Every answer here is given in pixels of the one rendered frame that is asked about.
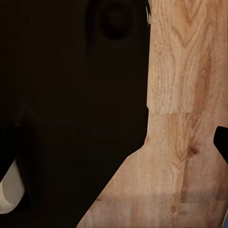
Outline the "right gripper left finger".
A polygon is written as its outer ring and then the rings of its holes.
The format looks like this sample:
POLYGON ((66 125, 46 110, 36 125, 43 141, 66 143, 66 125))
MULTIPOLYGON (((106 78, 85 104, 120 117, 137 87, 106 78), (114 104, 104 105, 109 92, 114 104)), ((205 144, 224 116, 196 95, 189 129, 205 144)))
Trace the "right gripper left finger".
POLYGON ((24 145, 20 126, 0 132, 0 183, 24 145))

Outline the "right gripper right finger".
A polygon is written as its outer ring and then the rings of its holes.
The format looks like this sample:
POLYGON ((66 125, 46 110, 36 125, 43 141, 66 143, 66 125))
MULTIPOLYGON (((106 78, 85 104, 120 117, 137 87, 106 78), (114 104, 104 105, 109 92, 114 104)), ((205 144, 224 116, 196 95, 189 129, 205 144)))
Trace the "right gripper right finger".
POLYGON ((214 144, 228 163, 228 128, 218 126, 214 136, 214 144))

